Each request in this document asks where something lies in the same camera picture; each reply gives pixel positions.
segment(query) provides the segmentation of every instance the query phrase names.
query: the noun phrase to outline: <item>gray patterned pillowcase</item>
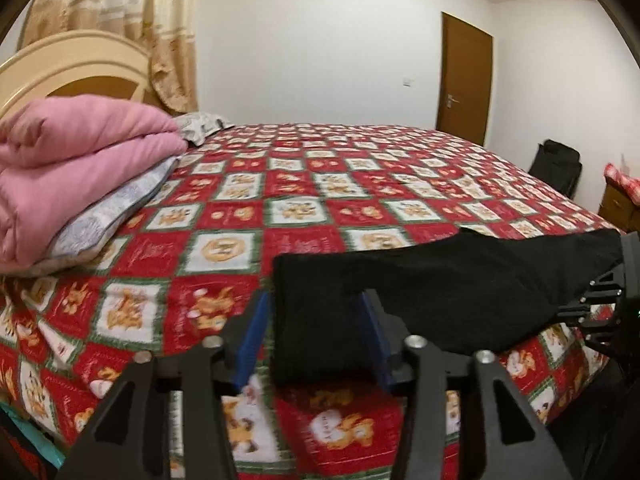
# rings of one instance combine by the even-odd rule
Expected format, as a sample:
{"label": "gray patterned pillowcase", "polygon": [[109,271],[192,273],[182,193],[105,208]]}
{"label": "gray patterned pillowcase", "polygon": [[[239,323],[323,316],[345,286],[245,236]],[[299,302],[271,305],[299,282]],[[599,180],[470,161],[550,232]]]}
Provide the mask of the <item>gray patterned pillowcase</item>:
{"label": "gray patterned pillowcase", "polygon": [[93,260],[118,227],[156,195],[176,160],[170,156],[89,206],[60,230],[42,260],[18,275],[46,276]]}
{"label": "gray patterned pillowcase", "polygon": [[206,112],[193,112],[174,117],[180,126],[182,138],[190,140],[196,146],[202,146],[204,140],[220,130],[235,126],[224,117]]}

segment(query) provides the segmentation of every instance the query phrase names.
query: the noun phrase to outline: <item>curtain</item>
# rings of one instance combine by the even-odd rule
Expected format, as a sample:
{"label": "curtain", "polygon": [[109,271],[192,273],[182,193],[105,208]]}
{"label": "curtain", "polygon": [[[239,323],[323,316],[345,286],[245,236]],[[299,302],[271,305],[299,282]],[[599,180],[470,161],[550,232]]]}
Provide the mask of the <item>curtain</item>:
{"label": "curtain", "polygon": [[150,80],[172,111],[197,110],[195,0],[34,0],[21,47],[66,30],[99,28],[150,52]]}

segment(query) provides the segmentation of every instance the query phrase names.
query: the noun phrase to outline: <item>wooden door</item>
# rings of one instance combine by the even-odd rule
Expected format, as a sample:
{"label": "wooden door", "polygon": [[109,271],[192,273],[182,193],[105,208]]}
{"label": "wooden door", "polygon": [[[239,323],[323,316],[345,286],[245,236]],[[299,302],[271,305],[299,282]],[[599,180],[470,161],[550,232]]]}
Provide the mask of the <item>wooden door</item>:
{"label": "wooden door", "polygon": [[437,129],[484,145],[494,38],[442,13],[442,80]]}

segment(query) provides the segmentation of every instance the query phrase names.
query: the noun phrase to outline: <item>white wall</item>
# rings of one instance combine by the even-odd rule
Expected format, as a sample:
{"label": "white wall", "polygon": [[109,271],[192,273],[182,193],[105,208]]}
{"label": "white wall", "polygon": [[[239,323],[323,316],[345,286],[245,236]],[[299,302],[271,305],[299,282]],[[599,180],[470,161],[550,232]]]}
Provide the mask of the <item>white wall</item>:
{"label": "white wall", "polygon": [[599,4],[522,0],[496,5],[498,78],[487,146],[529,169],[539,142],[582,154],[576,202],[597,211],[607,162],[624,153],[640,176],[640,69]]}
{"label": "white wall", "polygon": [[[237,123],[433,128],[441,12],[494,34],[487,0],[198,0],[200,108]],[[403,78],[415,80],[410,88]]]}
{"label": "white wall", "polygon": [[27,12],[31,4],[27,4],[27,6],[22,10],[18,19],[14,21],[11,29],[8,34],[0,43],[0,65],[4,63],[7,59],[9,59],[18,48],[18,40],[20,40],[20,33],[22,32],[22,25],[24,24],[24,20],[27,17]]}

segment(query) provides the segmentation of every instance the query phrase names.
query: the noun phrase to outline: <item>wooden headboard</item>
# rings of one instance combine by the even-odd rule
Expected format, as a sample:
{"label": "wooden headboard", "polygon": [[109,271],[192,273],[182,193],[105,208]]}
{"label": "wooden headboard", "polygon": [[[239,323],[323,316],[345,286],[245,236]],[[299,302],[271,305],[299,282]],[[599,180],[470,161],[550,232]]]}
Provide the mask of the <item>wooden headboard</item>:
{"label": "wooden headboard", "polygon": [[49,36],[0,66],[0,119],[47,96],[98,94],[162,107],[149,78],[148,52],[101,30]]}

